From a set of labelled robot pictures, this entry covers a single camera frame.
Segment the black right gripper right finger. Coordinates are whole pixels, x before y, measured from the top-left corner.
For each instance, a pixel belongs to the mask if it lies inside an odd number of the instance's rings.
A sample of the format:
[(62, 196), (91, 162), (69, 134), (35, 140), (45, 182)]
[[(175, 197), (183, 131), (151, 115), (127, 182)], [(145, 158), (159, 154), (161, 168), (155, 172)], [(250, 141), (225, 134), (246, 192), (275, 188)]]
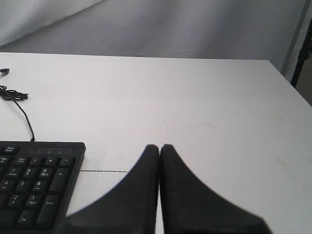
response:
[(173, 145), (160, 152), (160, 198), (166, 234), (270, 234), (265, 220), (206, 186)]

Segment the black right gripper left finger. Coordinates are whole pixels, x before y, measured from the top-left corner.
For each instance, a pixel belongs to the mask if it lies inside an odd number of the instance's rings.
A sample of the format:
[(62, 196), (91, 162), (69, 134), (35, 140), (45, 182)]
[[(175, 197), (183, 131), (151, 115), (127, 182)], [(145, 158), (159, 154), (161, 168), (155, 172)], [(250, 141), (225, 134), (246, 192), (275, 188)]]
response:
[(153, 234), (159, 149), (147, 145), (129, 173), (107, 194), (66, 218), (67, 234)]

